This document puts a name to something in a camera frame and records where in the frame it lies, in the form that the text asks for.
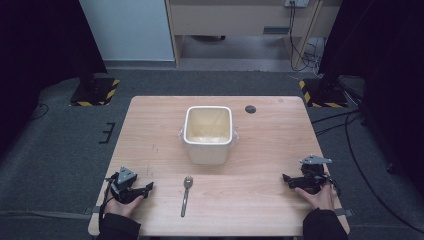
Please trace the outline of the person's left hand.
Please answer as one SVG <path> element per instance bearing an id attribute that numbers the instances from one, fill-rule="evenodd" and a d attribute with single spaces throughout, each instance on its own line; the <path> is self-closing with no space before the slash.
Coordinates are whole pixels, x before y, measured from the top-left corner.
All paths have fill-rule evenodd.
<path id="1" fill-rule="evenodd" d="M 122 204 L 116 199 L 114 199 L 112 196 L 109 196 L 106 200 L 104 213 L 110 213 L 130 218 L 133 211 L 140 205 L 141 202 L 142 200 L 133 203 Z"/>

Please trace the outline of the person's right hand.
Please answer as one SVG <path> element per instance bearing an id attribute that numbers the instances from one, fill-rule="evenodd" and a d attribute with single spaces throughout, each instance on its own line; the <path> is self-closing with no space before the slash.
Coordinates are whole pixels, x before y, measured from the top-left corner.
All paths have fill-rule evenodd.
<path id="1" fill-rule="evenodd" d="M 313 210 L 334 210 L 333 190 L 330 182 L 326 182 L 316 194 L 310 194 L 301 188 L 296 188 L 295 192 L 306 199 Z"/>

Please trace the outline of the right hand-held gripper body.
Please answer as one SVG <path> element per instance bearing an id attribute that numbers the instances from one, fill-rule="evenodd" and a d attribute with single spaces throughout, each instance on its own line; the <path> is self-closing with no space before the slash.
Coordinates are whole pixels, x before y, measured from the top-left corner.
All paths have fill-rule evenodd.
<path id="1" fill-rule="evenodd" d="M 324 165 L 330 164 L 331 159 L 310 155 L 300 161 L 303 174 L 300 188 L 310 194 L 316 194 L 321 186 L 327 181 L 328 175 L 324 171 Z"/>

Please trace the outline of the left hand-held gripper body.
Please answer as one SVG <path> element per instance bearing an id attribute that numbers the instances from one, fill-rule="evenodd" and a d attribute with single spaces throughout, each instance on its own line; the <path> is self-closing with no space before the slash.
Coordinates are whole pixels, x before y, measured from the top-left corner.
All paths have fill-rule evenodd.
<path id="1" fill-rule="evenodd" d="M 136 180 L 136 173 L 121 166 L 120 170 L 112 176 L 111 193 L 113 198 L 122 204 L 131 203 L 135 199 L 132 185 Z"/>

